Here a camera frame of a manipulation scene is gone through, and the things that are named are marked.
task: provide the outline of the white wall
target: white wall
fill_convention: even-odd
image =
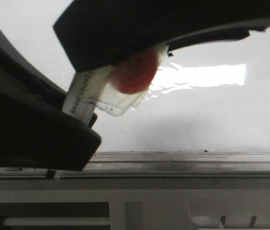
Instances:
[[[38,70],[65,90],[74,70],[52,25],[69,3],[0,0],[1,30]],[[200,67],[242,66],[246,74],[228,67],[225,76],[237,77],[237,84],[197,87],[195,82],[188,85],[192,89],[167,94],[161,93],[167,90],[163,87],[148,93],[148,100],[121,117],[97,110],[94,129],[103,138],[99,151],[270,151],[270,30],[253,32],[238,42],[191,46],[173,54],[162,65],[170,71],[171,82],[183,75],[187,80],[191,74],[199,78],[202,71],[211,78],[224,73],[209,74],[210,69]],[[171,63],[183,69],[177,71]]]

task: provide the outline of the clear plastic film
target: clear plastic film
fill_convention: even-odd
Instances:
[[[115,66],[76,73],[63,112],[87,124],[95,107],[118,116],[138,106],[167,51],[161,44]]]

